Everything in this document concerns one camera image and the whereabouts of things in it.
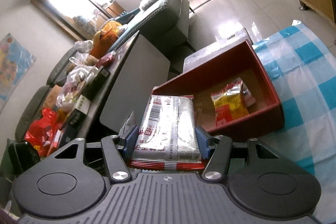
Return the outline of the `silver foil snack bag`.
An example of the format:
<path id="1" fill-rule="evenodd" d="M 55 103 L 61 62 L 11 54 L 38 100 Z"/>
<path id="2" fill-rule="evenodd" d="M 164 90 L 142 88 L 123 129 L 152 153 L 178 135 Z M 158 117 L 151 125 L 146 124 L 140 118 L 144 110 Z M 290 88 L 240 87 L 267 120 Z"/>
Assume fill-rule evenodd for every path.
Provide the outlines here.
<path id="1" fill-rule="evenodd" d="M 150 96 L 129 166 L 154 171 L 205 168 L 195 133 L 193 99 L 192 95 Z"/>

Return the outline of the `yellow red snack bag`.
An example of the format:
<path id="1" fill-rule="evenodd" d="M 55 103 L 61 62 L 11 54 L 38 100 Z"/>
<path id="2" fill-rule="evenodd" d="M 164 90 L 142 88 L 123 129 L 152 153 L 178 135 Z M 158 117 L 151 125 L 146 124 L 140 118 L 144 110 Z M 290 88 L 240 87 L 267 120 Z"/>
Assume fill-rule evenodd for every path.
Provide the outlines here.
<path id="1" fill-rule="evenodd" d="M 249 114 L 243 100 L 242 82 L 236 79 L 220 91 L 211 93 L 217 127 Z"/>

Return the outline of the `Kaprons wafer pack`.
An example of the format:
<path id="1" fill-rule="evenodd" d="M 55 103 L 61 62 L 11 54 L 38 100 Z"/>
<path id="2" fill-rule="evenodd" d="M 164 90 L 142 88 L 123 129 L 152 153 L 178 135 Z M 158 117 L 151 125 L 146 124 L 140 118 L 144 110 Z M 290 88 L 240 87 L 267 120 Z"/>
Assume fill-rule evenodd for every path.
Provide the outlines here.
<path id="1" fill-rule="evenodd" d="M 252 96 L 252 93 L 247 88 L 244 82 L 242 82 L 241 93 L 243 95 L 243 100 L 246 108 L 249 108 L 256 103 L 256 99 Z"/>

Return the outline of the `long black gift box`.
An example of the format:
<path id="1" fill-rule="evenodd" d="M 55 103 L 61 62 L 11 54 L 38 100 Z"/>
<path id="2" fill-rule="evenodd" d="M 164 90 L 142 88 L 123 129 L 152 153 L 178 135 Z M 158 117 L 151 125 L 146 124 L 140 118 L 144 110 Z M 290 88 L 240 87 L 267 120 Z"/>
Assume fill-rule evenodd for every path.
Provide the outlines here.
<path id="1" fill-rule="evenodd" d="M 86 118 L 91 101 L 81 95 L 75 104 L 75 108 L 62 126 L 62 138 L 68 143 L 77 135 L 77 129 Z"/>

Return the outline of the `red plastic bag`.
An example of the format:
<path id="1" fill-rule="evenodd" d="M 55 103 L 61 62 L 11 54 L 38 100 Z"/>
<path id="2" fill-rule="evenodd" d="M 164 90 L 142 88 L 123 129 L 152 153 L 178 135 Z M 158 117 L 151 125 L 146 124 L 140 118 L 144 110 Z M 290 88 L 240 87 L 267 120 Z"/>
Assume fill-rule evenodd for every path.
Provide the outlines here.
<path id="1" fill-rule="evenodd" d="M 58 114 L 54 110 L 43 109 L 42 118 L 32 122 L 24 141 L 29 142 L 40 157 L 46 157 L 60 126 Z"/>

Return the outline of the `red cardboard box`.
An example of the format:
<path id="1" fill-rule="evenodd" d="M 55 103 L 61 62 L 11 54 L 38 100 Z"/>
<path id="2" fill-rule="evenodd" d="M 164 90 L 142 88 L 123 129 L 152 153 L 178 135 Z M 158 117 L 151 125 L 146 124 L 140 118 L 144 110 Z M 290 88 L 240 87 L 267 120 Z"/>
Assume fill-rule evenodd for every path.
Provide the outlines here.
<path id="1" fill-rule="evenodd" d="M 195 124 L 211 135 L 245 141 L 277 131 L 280 98 L 248 42 L 153 89 L 154 95 L 193 97 Z"/>

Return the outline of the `grey curved side table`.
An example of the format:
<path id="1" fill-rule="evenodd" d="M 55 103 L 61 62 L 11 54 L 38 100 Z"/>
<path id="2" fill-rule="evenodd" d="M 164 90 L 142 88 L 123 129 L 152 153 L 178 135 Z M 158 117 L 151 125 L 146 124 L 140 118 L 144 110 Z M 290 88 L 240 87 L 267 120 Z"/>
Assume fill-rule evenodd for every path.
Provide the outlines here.
<path id="1" fill-rule="evenodd" d="M 153 88 L 166 82 L 169 67 L 170 61 L 151 42 L 139 33 L 133 35 L 117 50 L 110 75 L 76 136 L 89 142 L 116 135 L 130 114 L 139 125 Z"/>

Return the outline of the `white plastic bags pile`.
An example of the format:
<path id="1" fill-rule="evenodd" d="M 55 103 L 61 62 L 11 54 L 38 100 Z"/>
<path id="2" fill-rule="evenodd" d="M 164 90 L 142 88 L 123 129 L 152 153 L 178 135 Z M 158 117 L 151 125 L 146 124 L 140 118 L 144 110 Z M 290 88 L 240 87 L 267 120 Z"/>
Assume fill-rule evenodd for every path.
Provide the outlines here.
<path id="1" fill-rule="evenodd" d="M 77 41 L 75 55 L 69 58 L 70 67 L 67 69 L 65 84 L 56 98 L 56 107 L 65 113 L 72 111 L 80 93 L 93 73 L 93 67 L 98 59 L 90 54 L 93 50 L 93 41 Z"/>

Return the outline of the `orange plastic basket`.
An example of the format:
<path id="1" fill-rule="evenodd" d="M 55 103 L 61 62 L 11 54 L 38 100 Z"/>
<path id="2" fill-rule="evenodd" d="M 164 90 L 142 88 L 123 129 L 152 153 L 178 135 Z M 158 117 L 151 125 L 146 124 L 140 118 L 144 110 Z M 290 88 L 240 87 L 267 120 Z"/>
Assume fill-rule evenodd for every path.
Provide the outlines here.
<path id="1" fill-rule="evenodd" d="M 121 27 L 121 23 L 107 21 L 94 35 L 93 49 L 90 52 L 90 55 L 97 59 L 102 58 L 108 52 L 109 48 L 117 41 L 120 31 L 119 27 Z"/>

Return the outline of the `grey green sofa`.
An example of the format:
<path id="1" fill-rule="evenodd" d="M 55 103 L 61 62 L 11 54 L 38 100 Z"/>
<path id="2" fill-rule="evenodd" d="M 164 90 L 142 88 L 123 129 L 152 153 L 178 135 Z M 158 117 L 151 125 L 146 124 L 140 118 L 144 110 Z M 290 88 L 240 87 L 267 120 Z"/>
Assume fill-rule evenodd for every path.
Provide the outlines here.
<path id="1" fill-rule="evenodd" d="M 139 11 L 127 23 L 127 29 L 110 47 L 119 49 L 131 36 L 139 33 L 166 54 L 187 42 L 189 33 L 188 0 L 157 0 L 146 11 Z"/>

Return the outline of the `blue checkered tablecloth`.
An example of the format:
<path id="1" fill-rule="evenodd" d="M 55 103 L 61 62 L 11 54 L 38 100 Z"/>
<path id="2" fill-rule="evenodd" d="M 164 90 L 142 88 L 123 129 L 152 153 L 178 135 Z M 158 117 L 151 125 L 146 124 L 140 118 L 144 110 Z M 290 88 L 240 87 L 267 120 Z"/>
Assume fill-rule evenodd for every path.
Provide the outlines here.
<path id="1" fill-rule="evenodd" d="M 262 141 L 315 175 L 322 189 L 314 216 L 335 223 L 335 56 L 305 24 L 254 44 L 284 110 L 284 128 Z"/>

